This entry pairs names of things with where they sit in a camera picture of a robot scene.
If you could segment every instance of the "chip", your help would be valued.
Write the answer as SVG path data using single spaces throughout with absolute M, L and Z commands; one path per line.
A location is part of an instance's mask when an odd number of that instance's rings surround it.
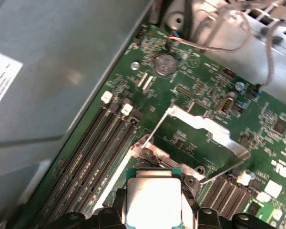
M 261 208 L 261 206 L 259 206 L 259 204 L 255 203 L 255 202 L 252 202 L 248 208 L 248 213 L 255 216 L 259 209 Z
M 279 119 L 273 127 L 273 130 L 277 131 L 280 134 L 284 133 L 286 130 L 286 122 L 282 119 Z

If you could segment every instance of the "white component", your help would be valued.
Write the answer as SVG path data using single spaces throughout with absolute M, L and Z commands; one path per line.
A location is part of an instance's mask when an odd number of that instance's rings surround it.
M 272 217 L 277 221 L 281 219 L 282 215 L 283 215 L 283 212 L 279 209 L 275 209 L 272 213 Z
M 283 187 L 281 185 L 277 184 L 272 180 L 269 180 L 264 191 L 269 195 L 271 195 L 272 197 L 277 198 L 278 195 L 280 195 L 282 188 Z
M 131 106 L 130 104 L 125 104 L 123 106 L 121 113 L 125 116 L 128 116 L 130 112 L 132 111 L 132 109 L 133 109 L 133 106 Z
M 105 103 L 108 104 L 110 100 L 112 99 L 112 93 L 105 91 L 104 94 L 101 97 L 101 100 Z
M 265 193 L 265 192 L 260 192 L 260 193 L 257 195 L 256 199 L 257 199 L 259 202 L 261 202 L 261 203 L 267 203 L 267 202 L 270 201 L 271 196 L 269 196 L 269 195 L 268 195 L 267 193 Z
M 244 171 L 241 175 L 237 177 L 237 183 L 242 184 L 244 186 L 248 186 L 251 180 L 251 176 Z
M 182 195 L 177 178 L 131 178 L 127 181 L 127 224 L 136 229 L 180 225 Z
M 147 73 L 145 73 L 145 74 L 142 76 L 140 82 L 138 83 L 138 87 L 141 87 L 141 85 L 143 84 L 143 82 L 144 82 L 144 80 L 146 79 L 146 77 L 147 77 Z
M 0 101 L 22 66 L 23 63 L 0 53 Z
M 153 79 L 152 76 L 150 76 L 150 77 L 148 78 L 148 80 L 146 81 L 146 83 L 144 84 L 144 86 L 143 86 L 143 88 L 142 88 L 143 91 L 147 88 L 147 86 L 148 86 L 149 83 L 152 81 L 152 79 Z

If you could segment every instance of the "screw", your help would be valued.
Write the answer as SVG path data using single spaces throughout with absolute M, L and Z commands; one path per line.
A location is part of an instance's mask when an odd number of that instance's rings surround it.
M 194 184 L 194 181 L 193 181 L 193 179 L 189 179 L 189 180 L 187 181 L 187 183 L 188 183 L 189 186 L 192 186 L 192 185 Z
M 130 65 L 130 68 L 132 69 L 132 70 L 138 70 L 139 68 L 140 68 L 140 63 L 139 62 L 137 62 L 137 61 L 135 61 L 135 62 L 132 62 L 132 64 Z
M 205 214 L 209 214 L 209 215 L 212 213 L 212 211 L 210 209 L 208 209 L 208 208 L 203 209 L 203 212 Z
M 245 88 L 244 83 L 242 83 L 242 82 L 236 82 L 236 84 L 235 84 L 235 89 L 236 89 L 236 90 L 242 91 L 242 90 L 244 90 L 244 88 Z
M 76 220 L 76 219 L 78 219 L 79 218 L 79 216 L 77 216 L 77 215 L 71 215 L 70 216 L 70 220 Z
M 249 217 L 246 215 L 239 215 L 238 217 L 242 220 L 246 220 L 246 221 L 249 220 Z

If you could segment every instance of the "sticker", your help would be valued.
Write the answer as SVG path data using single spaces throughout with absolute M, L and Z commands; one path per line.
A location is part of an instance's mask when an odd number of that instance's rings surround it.
M 276 182 L 269 180 L 268 184 L 265 187 L 265 192 L 271 195 L 274 198 L 277 198 L 282 191 L 282 186 L 277 184 Z
M 0 101 L 22 66 L 23 63 L 0 53 Z

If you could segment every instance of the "white slot latch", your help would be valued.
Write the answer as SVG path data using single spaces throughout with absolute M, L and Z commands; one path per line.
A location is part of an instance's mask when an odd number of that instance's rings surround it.
M 125 104 L 123 106 L 121 113 L 125 116 L 128 116 L 130 112 L 132 111 L 132 109 L 133 109 L 133 106 L 131 106 L 130 104 Z
M 110 102 L 112 98 L 112 93 L 111 92 L 108 92 L 108 91 L 105 91 L 104 94 L 102 95 L 101 97 L 101 100 L 105 103 L 105 104 L 108 104 Z

